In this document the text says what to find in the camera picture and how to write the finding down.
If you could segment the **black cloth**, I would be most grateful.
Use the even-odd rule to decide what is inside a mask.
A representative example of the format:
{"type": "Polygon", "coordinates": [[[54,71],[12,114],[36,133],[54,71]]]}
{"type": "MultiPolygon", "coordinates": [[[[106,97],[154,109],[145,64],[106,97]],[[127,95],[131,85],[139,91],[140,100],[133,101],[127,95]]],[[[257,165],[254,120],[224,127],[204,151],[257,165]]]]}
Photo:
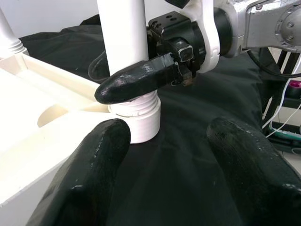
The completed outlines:
{"type": "Polygon", "coordinates": [[[130,144],[105,226],[245,226],[207,140],[225,117],[261,128],[261,78],[247,54],[222,59],[190,88],[164,88],[161,129],[130,144]]]}

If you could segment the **magenta black device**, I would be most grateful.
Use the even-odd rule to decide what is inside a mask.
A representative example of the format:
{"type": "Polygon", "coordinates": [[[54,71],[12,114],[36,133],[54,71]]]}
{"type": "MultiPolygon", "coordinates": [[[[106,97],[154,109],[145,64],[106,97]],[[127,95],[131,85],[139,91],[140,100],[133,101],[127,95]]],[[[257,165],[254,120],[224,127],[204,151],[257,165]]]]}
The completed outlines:
{"type": "Polygon", "coordinates": [[[301,81],[291,80],[286,89],[285,97],[301,98],[301,81]]]}

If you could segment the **white plastic table leg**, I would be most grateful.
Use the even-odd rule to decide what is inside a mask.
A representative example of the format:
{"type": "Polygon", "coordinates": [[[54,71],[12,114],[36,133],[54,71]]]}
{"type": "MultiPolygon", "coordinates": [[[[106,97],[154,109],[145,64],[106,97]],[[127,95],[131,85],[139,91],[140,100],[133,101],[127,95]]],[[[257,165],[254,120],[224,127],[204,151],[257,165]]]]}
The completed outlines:
{"type": "MultiPolygon", "coordinates": [[[[148,60],[144,0],[97,0],[110,74],[148,60]]],[[[134,95],[130,101],[110,104],[110,112],[123,117],[159,117],[155,91],[134,95]]]]}
{"type": "Polygon", "coordinates": [[[0,60],[17,53],[29,55],[28,50],[15,36],[2,9],[0,8],[0,60]]]}

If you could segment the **green flat board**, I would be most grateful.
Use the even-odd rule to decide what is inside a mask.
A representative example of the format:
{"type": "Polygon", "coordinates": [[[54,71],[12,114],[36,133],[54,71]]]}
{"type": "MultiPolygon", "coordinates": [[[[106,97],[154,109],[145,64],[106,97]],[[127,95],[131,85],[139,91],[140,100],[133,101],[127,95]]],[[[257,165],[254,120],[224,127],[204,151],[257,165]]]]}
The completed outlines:
{"type": "Polygon", "coordinates": [[[283,138],[283,139],[289,139],[289,140],[295,140],[301,142],[301,134],[293,133],[290,131],[276,130],[273,131],[270,135],[271,136],[274,135],[276,137],[283,138]]]}

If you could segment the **white plastic table top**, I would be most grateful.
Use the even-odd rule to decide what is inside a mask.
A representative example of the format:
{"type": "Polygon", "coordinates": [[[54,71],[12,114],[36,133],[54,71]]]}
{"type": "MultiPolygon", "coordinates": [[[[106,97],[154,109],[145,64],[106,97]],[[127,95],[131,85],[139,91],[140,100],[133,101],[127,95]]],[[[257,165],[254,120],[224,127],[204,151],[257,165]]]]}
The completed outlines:
{"type": "Polygon", "coordinates": [[[59,165],[100,122],[120,118],[131,143],[160,128],[151,93],[118,107],[96,101],[98,84],[23,53],[0,60],[0,207],[59,165]]]}

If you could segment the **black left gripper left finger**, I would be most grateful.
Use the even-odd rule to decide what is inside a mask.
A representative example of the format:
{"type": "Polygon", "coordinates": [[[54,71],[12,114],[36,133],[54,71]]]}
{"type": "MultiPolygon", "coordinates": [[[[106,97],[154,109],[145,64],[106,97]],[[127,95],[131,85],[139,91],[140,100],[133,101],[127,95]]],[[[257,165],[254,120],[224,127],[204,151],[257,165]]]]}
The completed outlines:
{"type": "Polygon", "coordinates": [[[124,120],[99,123],[57,171],[26,226],[105,226],[130,140],[124,120]]]}

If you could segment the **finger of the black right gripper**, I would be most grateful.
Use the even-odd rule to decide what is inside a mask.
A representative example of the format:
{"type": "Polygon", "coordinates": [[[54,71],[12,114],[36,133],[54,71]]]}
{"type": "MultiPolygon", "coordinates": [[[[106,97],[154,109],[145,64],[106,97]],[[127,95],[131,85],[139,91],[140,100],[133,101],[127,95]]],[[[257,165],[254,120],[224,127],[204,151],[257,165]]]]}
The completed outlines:
{"type": "Polygon", "coordinates": [[[110,77],[110,70],[105,50],[89,65],[88,76],[95,82],[104,82],[110,77]]]}
{"type": "Polygon", "coordinates": [[[101,104],[124,103],[153,92],[175,80],[175,61],[170,54],[124,68],[102,82],[95,91],[101,104]]]}

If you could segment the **black floor tray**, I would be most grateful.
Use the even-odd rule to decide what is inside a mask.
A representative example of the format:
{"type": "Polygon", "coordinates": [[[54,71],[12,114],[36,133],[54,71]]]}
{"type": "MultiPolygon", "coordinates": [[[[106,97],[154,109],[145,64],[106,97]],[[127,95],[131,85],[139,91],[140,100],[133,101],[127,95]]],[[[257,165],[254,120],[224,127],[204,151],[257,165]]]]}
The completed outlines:
{"type": "MultiPolygon", "coordinates": [[[[284,125],[280,130],[290,131],[293,133],[301,134],[301,127],[290,124],[284,125]]],[[[301,142],[289,139],[283,139],[274,135],[268,137],[268,140],[274,147],[281,151],[301,156],[301,142]]]]}

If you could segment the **black metal stand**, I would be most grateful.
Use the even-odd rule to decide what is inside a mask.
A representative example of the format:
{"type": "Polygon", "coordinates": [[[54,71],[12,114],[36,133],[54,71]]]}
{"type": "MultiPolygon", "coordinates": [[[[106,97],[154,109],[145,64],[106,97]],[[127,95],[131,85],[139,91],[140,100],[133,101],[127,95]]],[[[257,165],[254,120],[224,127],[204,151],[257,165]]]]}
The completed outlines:
{"type": "Polygon", "coordinates": [[[282,50],[276,62],[268,48],[259,50],[259,62],[263,66],[260,68],[263,81],[262,107],[267,109],[262,129],[266,129],[270,122],[279,113],[285,101],[285,92],[289,82],[294,78],[297,63],[301,62],[300,53],[291,53],[285,65],[285,75],[281,76],[281,67],[288,52],[282,50]]]}

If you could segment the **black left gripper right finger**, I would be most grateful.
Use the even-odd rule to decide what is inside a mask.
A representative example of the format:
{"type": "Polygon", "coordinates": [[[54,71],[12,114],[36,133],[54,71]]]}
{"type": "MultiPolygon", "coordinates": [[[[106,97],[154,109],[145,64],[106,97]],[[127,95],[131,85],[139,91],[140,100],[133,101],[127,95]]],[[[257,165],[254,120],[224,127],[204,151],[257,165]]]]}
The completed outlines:
{"type": "Polygon", "coordinates": [[[245,226],[301,226],[301,174],[259,130],[219,117],[206,136],[245,226]]]}

